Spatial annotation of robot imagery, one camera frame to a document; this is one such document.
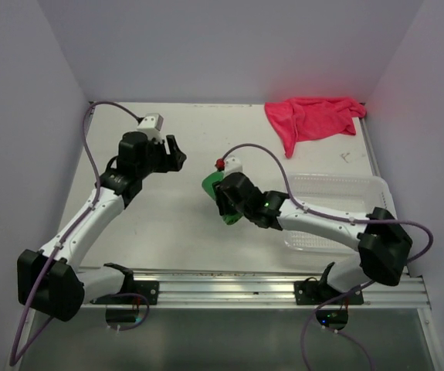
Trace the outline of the green towel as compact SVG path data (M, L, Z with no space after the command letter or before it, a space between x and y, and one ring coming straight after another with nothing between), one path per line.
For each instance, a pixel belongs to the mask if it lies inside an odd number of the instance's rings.
M221 216L223 222L226 225L230 226L238 222L242 218L242 214L237 213L233 208L229 208L229 210L222 210L220 208L219 202L217 201L216 197L215 185L220 183L222 180L222 172L213 172L202 181L202 189L208 194L208 196L215 202L215 204L219 208L219 215Z

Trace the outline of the pink towel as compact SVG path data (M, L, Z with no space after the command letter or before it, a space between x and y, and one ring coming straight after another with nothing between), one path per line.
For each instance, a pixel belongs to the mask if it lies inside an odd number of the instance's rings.
M267 120L280 138L284 155L292 158L303 141L317 141L337 134L355 136L355 118L366 108L350 97L293 97L264 104Z

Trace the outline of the clear plastic tray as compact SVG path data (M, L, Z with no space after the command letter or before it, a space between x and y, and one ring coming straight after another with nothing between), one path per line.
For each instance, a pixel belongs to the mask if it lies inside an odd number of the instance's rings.
M397 215L386 181L377 176L291 173L288 180L294 196L315 206L353 213L369 213L381 207ZM299 253L353 254L353 250L343 244L309 233L286 231L284 242Z

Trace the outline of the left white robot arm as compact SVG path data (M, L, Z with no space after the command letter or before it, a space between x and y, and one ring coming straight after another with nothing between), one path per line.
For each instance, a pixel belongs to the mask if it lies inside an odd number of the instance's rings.
M24 250L17 260L18 300L52 318L68 322L81 305L110 296L117 303L133 298L130 269L104 264L81 273L81 262L100 234L142 190L153 173L178 172L186 160L176 138L152 138L143 131L123 135L118 153L96 182L78 214L37 251Z

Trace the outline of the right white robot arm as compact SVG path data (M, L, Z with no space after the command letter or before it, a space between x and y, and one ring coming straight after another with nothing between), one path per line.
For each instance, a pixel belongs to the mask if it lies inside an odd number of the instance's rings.
M363 214L315 208L286 192L263 192L241 172L214 182L212 190L221 216L243 216L264 229L309 233L354 251L304 284L303 293L313 303L336 303L370 281L390 287L400 282L412 239L386 209Z

